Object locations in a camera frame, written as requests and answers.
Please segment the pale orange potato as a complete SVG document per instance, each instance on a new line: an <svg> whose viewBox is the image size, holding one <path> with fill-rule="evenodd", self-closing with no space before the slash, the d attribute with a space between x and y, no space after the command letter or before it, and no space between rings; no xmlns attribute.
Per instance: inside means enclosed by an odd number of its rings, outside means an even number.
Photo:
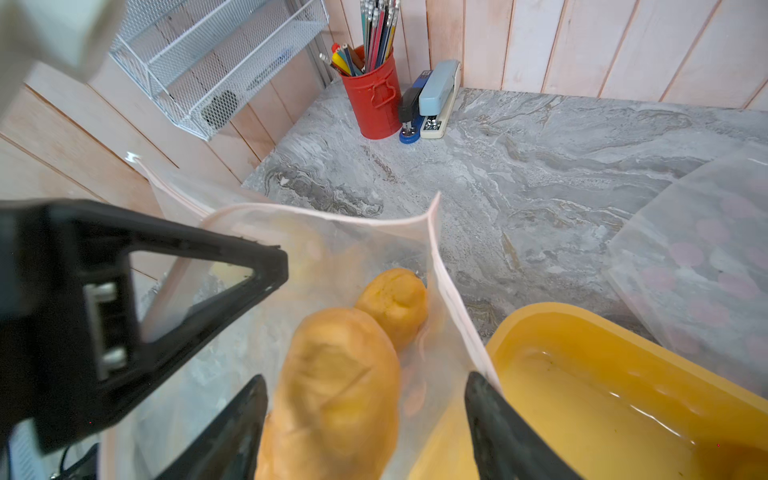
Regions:
<svg viewBox="0 0 768 480"><path fill-rule="evenodd" d="M355 308L305 317L286 355L258 451L258 479L378 479L399 431L400 365Z"/></svg>

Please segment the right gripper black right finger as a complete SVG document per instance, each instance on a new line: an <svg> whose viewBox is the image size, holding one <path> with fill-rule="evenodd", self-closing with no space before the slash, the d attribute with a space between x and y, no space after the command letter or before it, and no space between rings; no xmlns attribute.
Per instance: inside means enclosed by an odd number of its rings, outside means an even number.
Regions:
<svg viewBox="0 0 768 480"><path fill-rule="evenodd" d="M468 375L464 404L481 479L579 477L482 374Z"/></svg>

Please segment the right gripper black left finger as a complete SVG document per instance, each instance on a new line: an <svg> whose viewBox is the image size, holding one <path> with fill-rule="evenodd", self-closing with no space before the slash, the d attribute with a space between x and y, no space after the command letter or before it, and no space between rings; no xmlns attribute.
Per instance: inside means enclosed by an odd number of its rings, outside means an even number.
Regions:
<svg viewBox="0 0 768 480"><path fill-rule="evenodd" d="M252 479L268 407L264 378L254 376L161 479Z"/></svg>

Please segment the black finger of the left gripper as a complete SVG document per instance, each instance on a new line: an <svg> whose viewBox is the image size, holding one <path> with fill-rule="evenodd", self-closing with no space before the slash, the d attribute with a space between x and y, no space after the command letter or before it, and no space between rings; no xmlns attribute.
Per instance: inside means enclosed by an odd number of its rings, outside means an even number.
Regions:
<svg viewBox="0 0 768 480"><path fill-rule="evenodd" d="M145 340L135 251L229 263L247 279ZM117 424L226 327L279 289L288 256L91 200L1 204L1 436L25 420L51 452Z"/></svg>

